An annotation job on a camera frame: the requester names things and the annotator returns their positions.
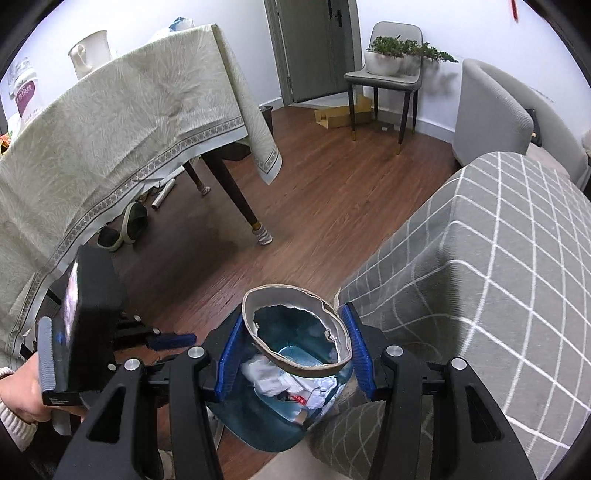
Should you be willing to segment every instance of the patterned tablecloth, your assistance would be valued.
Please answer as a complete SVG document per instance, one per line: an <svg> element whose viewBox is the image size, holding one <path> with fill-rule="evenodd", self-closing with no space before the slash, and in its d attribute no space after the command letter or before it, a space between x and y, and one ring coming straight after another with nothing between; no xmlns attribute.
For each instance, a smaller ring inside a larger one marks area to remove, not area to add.
<svg viewBox="0 0 591 480"><path fill-rule="evenodd" d="M185 30L80 80L0 163L0 367L77 248L202 153L247 138L263 180L281 156L216 25Z"/></svg>
<svg viewBox="0 0 591 480"><path fill-rule="evenodd" d="M544 478L591 411L590 238L591 204L574 184L519 154L487 154L361 265L339 303L420 358L464 356ZM313 453L366 478L383 411L357 390L313 433ZM425 449L432 415L426 402ZM420 465L428 478L428 454Z"/></svg>

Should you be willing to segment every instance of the red hanging object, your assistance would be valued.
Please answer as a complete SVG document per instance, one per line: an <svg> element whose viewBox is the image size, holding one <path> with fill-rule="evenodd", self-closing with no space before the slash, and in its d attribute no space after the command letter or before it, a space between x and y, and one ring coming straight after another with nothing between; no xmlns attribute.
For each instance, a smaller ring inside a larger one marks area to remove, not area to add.
<svg viewBox="0 0 591 480"><path fill-rule="evenodd" d="M517 14L517 0L511 0L511 8L513 9L513 20L519 21L519 15Z"/></svg>

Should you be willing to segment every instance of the hand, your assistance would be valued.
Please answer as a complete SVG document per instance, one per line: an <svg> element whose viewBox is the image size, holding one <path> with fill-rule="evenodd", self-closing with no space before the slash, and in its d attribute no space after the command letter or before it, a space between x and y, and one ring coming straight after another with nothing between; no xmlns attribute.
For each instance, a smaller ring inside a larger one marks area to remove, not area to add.
<svg viewBox="0 0 591 480"><path fill-rule="evenodd" d="M22 421L48 421L52 410L65 410L83 417L84 407L48 407L43 404L39 382L39 356L35 353L12 375L0 380L0 398Z"/></svg>

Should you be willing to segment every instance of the white pitcher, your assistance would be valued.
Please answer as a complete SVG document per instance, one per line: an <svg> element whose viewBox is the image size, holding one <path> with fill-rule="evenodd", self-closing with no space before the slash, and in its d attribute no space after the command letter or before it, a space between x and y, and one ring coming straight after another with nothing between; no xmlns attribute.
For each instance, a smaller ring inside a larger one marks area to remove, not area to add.
<svg viewBox="0 0 591 480"><path fill-rule="evenodd" d="M76 77L80 80L113 59L107 31L99 30L83 38L70 49L68 55L74 64Z"/></svg>

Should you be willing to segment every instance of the bottle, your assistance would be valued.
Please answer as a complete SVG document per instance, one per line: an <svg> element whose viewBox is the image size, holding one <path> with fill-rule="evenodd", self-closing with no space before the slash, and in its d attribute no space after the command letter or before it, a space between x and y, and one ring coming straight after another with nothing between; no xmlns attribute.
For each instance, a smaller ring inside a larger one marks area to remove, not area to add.
<svg viewBox="0 0 591 480"><path fill-rule="evenodd" d="M14 99L21 125L24 128L43 110L43 100L38 91L37 72L31 67L28 58L22 59L14 69Z"/></svg>

